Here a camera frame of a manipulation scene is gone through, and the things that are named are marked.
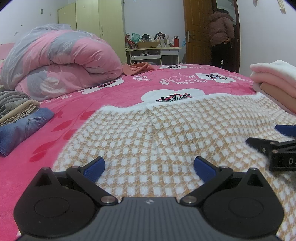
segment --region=brown jacket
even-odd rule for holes
[[[222,12],[214,12],[210,16],[209,35],[211,37],[211,46],[222,43],[227,38],[234,38],[233,18]]]

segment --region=pink and gray comforter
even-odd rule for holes
[[[3,64],[0,84],[43,101],[121,74],[120,59],[107,42],[69,25],[49,24],[32,29],[14,45]]]

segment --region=cabinet door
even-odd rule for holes
[[[98,0],[101,38],[107,41],[119,56],[126,62],[126,45],[124,40],[123,1]]]
[[[98,0],[76,1],[76,22],[78,30],[93,33],[100,38]]]
[[[75,3],[71,3],[61,9],[59,12],[59,23],[69,24],[73,30],[77,30],[76,27],[76,6]]]

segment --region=red thermos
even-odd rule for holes
[[[179,48],[179,37],[178,36],[174,37],[174,47]]]

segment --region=blue gripper pad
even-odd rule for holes
[[[285,136],[296,137],[296,126],[276,125],[275,129]]]
[[[217,175],[219,169],[201,156],[195,158],[193,168],[196,174],[206,183]]]
[[[105,160],[98,157],[82,167],[82,174],[91,182],[96,183],[105,170]]]

